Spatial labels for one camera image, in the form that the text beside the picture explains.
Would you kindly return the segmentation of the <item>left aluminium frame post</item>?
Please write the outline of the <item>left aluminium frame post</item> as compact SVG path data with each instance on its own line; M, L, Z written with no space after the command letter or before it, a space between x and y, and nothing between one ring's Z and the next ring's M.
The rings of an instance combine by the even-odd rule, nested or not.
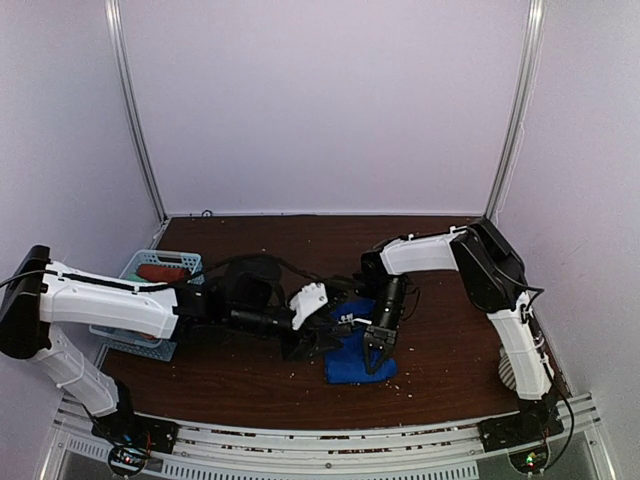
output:
M141 117L135 98L122 24L120 2L117 0L106 0L105 13L135 155L155 215L160 223L164 223L168 219L168 215L151 165Z

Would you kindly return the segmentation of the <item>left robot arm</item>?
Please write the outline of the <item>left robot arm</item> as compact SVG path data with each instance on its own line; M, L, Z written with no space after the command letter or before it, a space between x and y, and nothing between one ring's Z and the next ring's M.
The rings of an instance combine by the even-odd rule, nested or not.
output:
M225 273L196 282L143 283L72 269L32 247L16 272L2 281L1 351L41 364L56 386L74 396L94 421L123 444L144 433L128 387L86 363L62 323L104 326L168 340L213 345L240 332L280 341L285 359L306 359L338 346L330 312L347 294L311 274L286 295L285 262L268 255L223 261Z

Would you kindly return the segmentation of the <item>green rolled towel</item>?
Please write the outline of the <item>green rolled towel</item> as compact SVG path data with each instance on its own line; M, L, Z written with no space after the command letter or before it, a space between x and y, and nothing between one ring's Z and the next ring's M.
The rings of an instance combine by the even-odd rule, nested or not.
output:
M135 272L131 272L126 276L123 276L123 279L132 282L143 282L143 279L139 277Z

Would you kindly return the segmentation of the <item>right aluminium frame post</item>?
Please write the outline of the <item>right aluminium frame post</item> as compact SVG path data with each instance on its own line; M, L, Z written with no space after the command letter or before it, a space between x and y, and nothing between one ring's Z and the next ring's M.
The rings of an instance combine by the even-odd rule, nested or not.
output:
M484 211L484 216L495 223L498 222L499 212L506 201L524 135L524 120L528 105L533 96L543 41L546 7L547 2L544 0L532 0L529 2L520 66L511 111L507 122L498 167Z

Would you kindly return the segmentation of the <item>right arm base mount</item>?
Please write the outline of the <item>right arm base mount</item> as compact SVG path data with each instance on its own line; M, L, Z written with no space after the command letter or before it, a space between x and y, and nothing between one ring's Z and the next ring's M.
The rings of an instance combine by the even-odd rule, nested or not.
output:
M529 476L542 474L550 465L548 440L564 432L558 418L541 423L522 413L488 418L479 422L477 428L486 453L506 452L511 467Z

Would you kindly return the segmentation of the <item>dark red rolled towel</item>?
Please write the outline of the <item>dark red rolled towel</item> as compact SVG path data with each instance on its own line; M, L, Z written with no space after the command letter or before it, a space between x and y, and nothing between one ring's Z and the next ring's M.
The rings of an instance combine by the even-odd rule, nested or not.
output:
M151 283L172 283L188 277L189 270L159 264L143 264L137 268L136 275Z

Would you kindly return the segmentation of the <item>aluminium frame post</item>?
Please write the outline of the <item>aluminium frame post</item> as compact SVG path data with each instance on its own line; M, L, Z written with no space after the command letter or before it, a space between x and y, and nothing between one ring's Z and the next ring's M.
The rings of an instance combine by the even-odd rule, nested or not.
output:
M498 222L499 212L506 201L524 135L524 120L528 105L533 96L543 41L546 7L547 2L544 0L532 0L529 2L520 66L511 111L507 122L498 167L484 211L484 216L495 223Z
M168 215L151 165L141 117L135 98L122 24L120 2L117 0L106 0L105 13L135 155L155 215L160 223L164 223L168 219Z

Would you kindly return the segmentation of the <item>front aluminium rail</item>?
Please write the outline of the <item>front aluminium rail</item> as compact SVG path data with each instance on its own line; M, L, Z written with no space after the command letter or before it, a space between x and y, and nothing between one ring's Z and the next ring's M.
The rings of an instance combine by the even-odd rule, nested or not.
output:
M172 453L154 453L134 479L621 479L606 449L590 394L570 399L572 439L544 475L522 474L511 458L521 447L488 451L478 425L489 417L373 429L278 430L169 419L178 425ZM91 434L75 400L64 396L48 432L35 479L63 479L71 455L93 461L99 478L111 445Z

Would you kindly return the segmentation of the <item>orange bunny pattern towel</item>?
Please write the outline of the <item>orange bunny pattern towel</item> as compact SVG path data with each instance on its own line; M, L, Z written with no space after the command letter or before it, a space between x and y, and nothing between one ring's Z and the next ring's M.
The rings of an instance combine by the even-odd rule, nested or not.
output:
M137 333L137 336L138 336L142 341L144 341L144 342L148 342L148 343L153 343L153 342L158 342L158 341L159 341L159 339L158 339L158 338L156 338L156 337L154 337L154 336L152 336L152 335L145 334L145 333L140 333L140 332L138 332L138 333Z

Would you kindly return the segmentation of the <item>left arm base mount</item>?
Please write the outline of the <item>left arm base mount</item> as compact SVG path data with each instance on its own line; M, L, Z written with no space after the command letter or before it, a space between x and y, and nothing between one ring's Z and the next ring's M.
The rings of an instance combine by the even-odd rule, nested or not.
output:
M155 453L171 454L179 432L179 425L173 421L141 415L134 415L132 423L92 415L89 418L91 433L111 445L108 467L123 478L142 473L156 460Z

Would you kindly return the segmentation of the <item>grey striped mug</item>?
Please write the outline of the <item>grey striped mug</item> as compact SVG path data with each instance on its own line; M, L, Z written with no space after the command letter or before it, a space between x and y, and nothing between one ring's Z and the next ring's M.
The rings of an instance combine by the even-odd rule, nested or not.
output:
M499 350L498 375L500 381L507 389L513 392L517 390L515 373L509 357L503 348Z

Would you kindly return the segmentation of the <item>blue towel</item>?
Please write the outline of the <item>blue towel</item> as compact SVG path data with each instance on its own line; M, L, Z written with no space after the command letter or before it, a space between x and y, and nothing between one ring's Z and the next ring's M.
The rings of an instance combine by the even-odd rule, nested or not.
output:
M370 319L373 306L374 301L371 299L350 301L339 305L331 312L331 316L335 320L338 315L353 313L355 316ZM394 375L366 373L363 362L363 336L364 328L347 330L347 335L341 338L343 346L324 355L324 370L328 384L355 385L386 382L398 373L396 361Z

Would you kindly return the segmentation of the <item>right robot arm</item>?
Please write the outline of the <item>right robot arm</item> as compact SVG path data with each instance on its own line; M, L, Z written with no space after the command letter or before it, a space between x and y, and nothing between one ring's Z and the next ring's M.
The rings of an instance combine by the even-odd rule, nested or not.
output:
M550 426L559 397L533 310L543 290L528 283L523 260L485 217L442 234L384 240L362 254L356 276L360 293L375 301L363 334L366 371L377 372L393 353L408 274L431 271L458 272L469 301L496 329L518 396L513 433L522 441L535 440Z

